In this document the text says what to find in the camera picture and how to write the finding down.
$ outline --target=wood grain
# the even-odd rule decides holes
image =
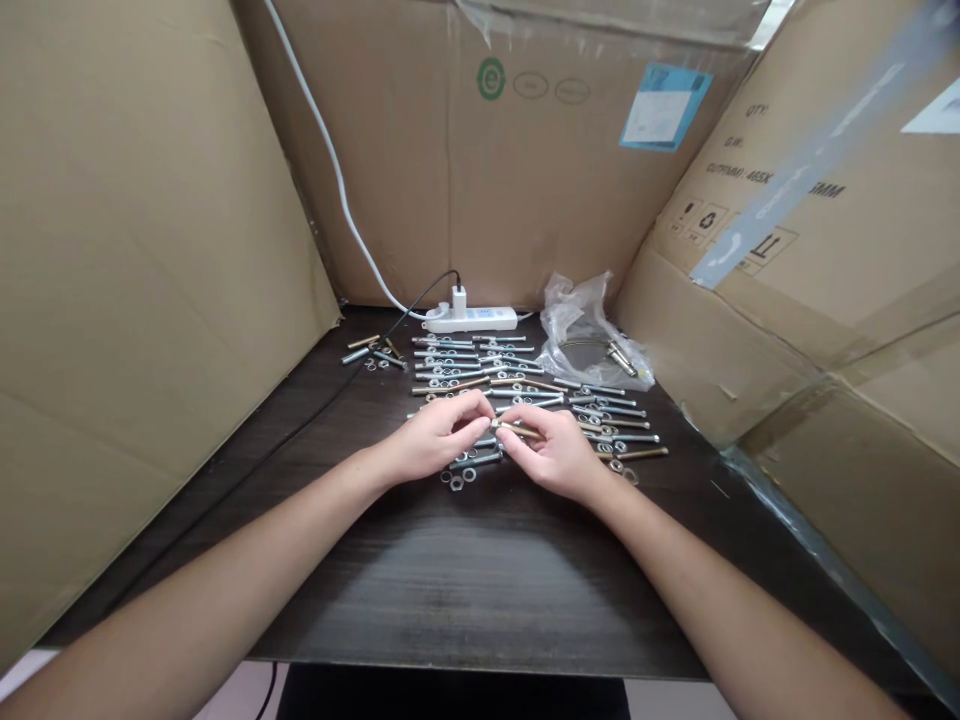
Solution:
[[[345,345],[382,332],[389,310],[348,308],[331,332],[44,638],[90,628],[120,588],[353,372]],[[536,318],[521,330],[539,346]],[[422,332],[409,322],[407,338]],[[367,372],[138,584],[142,591],[380,440],[419,404],[410,377]],[[641,489],[890,690],[919,680],[786,528],[655,387],[637,395],[671,454],[638,461]],[[253,657],[300,662],[705,679],[632,559],[596,519],[512,463],[453,493],[436,477],[384,496],[267,630]]]

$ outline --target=cardboard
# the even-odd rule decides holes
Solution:
[[[960,678],[960,468],[830,382],[784,405],[741,447]]]
[[[661,214],[651,234],[661,254],[692,270],[769,174],[862,89],[876,58],[923,6],[844,0],[797,8]],[[717,293],[826,369],[960,310],[960,140],[901,132],[958,75],[954,44],[872,128],[857,131],[845,160],[775,237],[746,239],[754,252]]]
[[[657,382],[718,447],[819,378],[809,361],[691,285],[652,248],[641,250],[614,318],[643,345]]]
[[[0,673],[339,317],[229,6],[0,22]]]
[[[455,267],[471,304],[516,307],[538,307],[554,270],[579,281],[613,269],[616,290],[755,57],[717,38],[729,38],[731,22],[748,36],[763,7],[736,0],[704,9],[702,24],[689,27],[714,38],[706,44],[629,29],[660,3],[601,6],[633,8],[603,25],[573,2],[544,15],[543,3],[276,4],[330,130],[357,227],[391,291],[409,302]],[[677,12],[693,7],[688,0]],[[262,1],[235,8],[338,291],[386,304]],[[721,20],[724,9],[739,10]],[[712,75],[676,152],[620,145],[654,61]]]

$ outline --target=plastic bag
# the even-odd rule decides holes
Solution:
[[[548,373],[565,380],[646,391],[655,380],[643,349],[621,335],[603,312],[603,297],[611,277],[613,273],[607,271],[574,287],[563,275],[553,274],[543,291],[546,307],[540,313],[540,322],[547,341],[537,362]],[[636,369],[636,377],[627,375],[607,357],[610,342]]]

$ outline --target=power strip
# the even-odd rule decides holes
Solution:
[[[423,327],[434,333],[469,332],[472,330],[513,330],[517,313],[513,308],[468,308],[467,289],[451,288],[450,303],[440,303],[426,313]]]

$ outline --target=blue label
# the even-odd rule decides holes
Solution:
[[[649,63],[620,134],[620,145],[676,152],[712,81],[710,73]]]

